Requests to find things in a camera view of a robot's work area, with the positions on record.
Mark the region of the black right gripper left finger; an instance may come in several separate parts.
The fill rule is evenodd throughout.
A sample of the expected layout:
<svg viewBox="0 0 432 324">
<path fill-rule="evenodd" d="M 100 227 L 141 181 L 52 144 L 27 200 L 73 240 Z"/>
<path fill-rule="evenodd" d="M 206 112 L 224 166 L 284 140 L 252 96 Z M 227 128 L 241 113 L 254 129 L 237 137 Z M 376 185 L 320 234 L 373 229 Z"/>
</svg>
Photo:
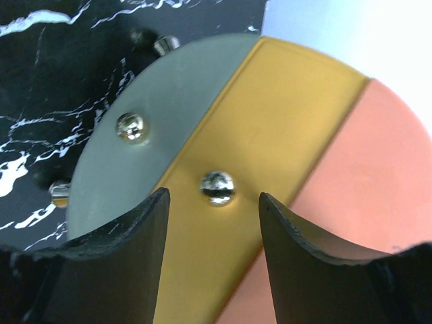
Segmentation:
<svg viewBox="0 0 432 324">
<path fill-rule="evenodd" d="M 2 323 L 152 323 L 170 195 L 58 248 L 1 246 Z"/>
</svg>

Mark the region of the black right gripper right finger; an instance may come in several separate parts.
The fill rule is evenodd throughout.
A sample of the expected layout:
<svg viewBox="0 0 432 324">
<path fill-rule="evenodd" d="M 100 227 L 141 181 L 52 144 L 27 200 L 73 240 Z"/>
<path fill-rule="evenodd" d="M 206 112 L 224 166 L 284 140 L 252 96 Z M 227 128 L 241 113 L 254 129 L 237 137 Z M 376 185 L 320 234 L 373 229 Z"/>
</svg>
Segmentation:
<svg viewBox="0 0 432 324">
<path fill-rule="evenodd" d="M 395 254 L 351 243 L 267 193 L 259 219 L 278 323 L 430 323 L 431 244 Z"/>
</svg>

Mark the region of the white orange drawer cabinet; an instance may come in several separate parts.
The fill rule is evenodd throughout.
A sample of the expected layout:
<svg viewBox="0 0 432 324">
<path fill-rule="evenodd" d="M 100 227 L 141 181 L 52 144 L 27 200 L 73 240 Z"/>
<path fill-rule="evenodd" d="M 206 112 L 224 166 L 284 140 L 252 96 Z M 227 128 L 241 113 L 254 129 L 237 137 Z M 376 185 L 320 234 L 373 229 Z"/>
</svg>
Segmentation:
<svg viewBox="0 0 432 324">
<path fill-rule="evenodd" d="M 276 323 L 259 196 L 305 238 L 367 261 L 431 241 L 431 135 L 380 81 L 314 49 L 224 34 L 168 53 L 87 142 L 66 209 L 72 241 L 165 187 L 156 323 Z"/>
</svg>

